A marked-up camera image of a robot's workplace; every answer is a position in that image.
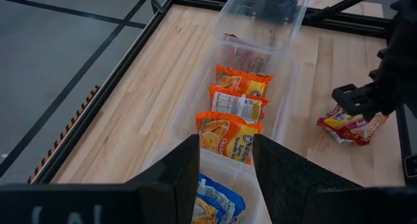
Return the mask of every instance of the gray floor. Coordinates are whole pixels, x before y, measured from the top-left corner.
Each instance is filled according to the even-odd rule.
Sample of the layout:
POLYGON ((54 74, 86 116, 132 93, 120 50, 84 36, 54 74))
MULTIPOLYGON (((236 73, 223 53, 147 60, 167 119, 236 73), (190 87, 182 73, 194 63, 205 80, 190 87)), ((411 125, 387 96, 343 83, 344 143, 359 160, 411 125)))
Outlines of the gray floor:
MULTIPOLYGON (((139 0, 28 0, 123 19, 139 0)), ((394 13, 395 0, 382 3, 394 13)), ((131 21, 146 24, 150 0, 131 21)), ((117 24, 0 0, 0 163, 22 140, 117 24)), ((30 141, 0 183, 25 182, 89 91, 109 76, 141 29, 125 27, 30 141)), ((409 122, 415 129, 417 123, 409 122)))

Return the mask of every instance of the wooden work surface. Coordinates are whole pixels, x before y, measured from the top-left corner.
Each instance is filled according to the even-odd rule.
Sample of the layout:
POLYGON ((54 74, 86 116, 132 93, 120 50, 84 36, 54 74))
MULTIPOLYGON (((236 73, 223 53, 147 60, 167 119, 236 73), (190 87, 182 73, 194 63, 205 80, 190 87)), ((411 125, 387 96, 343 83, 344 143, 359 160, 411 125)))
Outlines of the wooden work surface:
MULTIPOLYGON (((310 0, 323 8, 339 0, 310 0)), ((382 17, 382 7, 360 3, 350 13, 382 17)), ((107 102, 84 133, 53 182, 125 182, 140 170, 148 153, 171 143, 167 129, 182 91, 197 76, 210 47, 218 12, 173 5, 107 102)), ((372 145, 336 143, 315 125, 335 102, 333 88, 370 82, 378 67, 376 38, 302 27, 291 55, 300 62, 285 146, 363 186, 402 186, 397 122, 393 114, 372 145)))

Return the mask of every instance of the clear plastic bin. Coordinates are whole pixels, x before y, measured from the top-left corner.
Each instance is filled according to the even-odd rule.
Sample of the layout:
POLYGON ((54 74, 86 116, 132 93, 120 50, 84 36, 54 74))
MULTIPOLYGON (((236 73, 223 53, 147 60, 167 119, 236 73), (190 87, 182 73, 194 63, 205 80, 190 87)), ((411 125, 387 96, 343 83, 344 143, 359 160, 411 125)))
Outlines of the clear plastic bin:
MULTIPOLYGON (((161 160, 172 149, 172 146, 157 147, 153 153, 147 156, 141 172, 161 160)), ((270 223, 265 202, 261 197, 261 189, 252 166, 201 149, 200 173, 243 197, 246 209, 238 216, 237 223, 270 223)))
POLYGON ((300 29, 308 1, 228 0, 213 33, 221 40, 287 52, 300 29))
POLYGON ((264 126, 262 134, 283 144, 289 120, 289 96, 295 82, 298 66, 290 56, 257 49, 241 44, 220 42, 207 55, 199 68, 199 76, 195 83, 185 91, 182 104, 177 105, 173 113, 173 137, 178 142, 197 133, 195 115, 210 111, 209 85, 216 79, 216 65, 243 70, 256 74, 274 76, 268 84, 265 98, 270 102, 263 108, 264 119, 259 122, 264 126))

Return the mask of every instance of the hazard stripe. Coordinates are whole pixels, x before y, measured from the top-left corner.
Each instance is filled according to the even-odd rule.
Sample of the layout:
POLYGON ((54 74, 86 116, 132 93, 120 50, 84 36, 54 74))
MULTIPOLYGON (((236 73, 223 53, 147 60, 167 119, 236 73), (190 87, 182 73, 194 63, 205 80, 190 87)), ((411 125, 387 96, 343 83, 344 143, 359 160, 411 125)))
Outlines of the hazard stripe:
POLYGON ((38 164, 38 166, 32 172, 31 176, 27 180, 27 183, 28 184, 32 184, 33 183, 33 181, 35 180, 36 176, 39 174, 39 172, 41 172, 41 170, 43 169, 43 167, 51 159, 53 153, 56 150, 59 149, 59 146, 60 146, 62 140, 67 135, 67 133, 71 130, 71 128, 73 127, 73 125, 76 123, 76 121, 78 120, 79 116, 87 108, 87 106, 89 105, 89 103, 91 102, 91 100, 93 99, 93 97, 95 96, 95 94, 98 92, 99 89, 100 89, 100 86, 97 85, 97 86, 94 87, 93 90, 91 90, 91 92, 89 93, 88 97, 86 97, 86 99, 83 101, 83 103, 77 109, 76 114, 74 114, 74 116, 71 118, 71 120, 69 121, 69 123, 65 126, 64 130, 62 131, 62 133, 59 134, 59 137, 53 143, 53 146, 48 150, 48 152, 46 153, 46 155, 42 158, 42 160, 40 161, 40 163, 38 164))

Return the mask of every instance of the orange noodle package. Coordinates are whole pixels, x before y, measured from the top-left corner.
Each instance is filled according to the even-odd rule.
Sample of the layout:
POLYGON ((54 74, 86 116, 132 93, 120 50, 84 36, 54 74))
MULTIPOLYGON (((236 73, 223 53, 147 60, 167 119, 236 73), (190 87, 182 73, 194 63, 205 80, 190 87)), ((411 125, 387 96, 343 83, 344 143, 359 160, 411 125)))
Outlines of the orange noodle package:
POLYGON ((368 145, 379 126, 384 124, 388 116, 376 114, 372 120, 362 115, 350 116, 340 106, 325 114, 317 121, 318 126, 325 127, 338 143, 356 143, 368 145))
POLYGON ((236 115, 217 112, 198 113, 195 118, 200 135, 200 147, 232 158, 251 163, 253 135, 261 133, 262 125, 246 123, 236 115))
POLYGON ((265 97, 266 88, 271 79, 272 76, 258 76, 221 65, 216 67, 216 84, 243 94, 265 97))
POLYGON ((243 118, 246 122, 257 123, 263 119, 262 108, 269 103, 261 97, 242 94, 223 87, 210 85, 210 110, 229 113, 243 118))

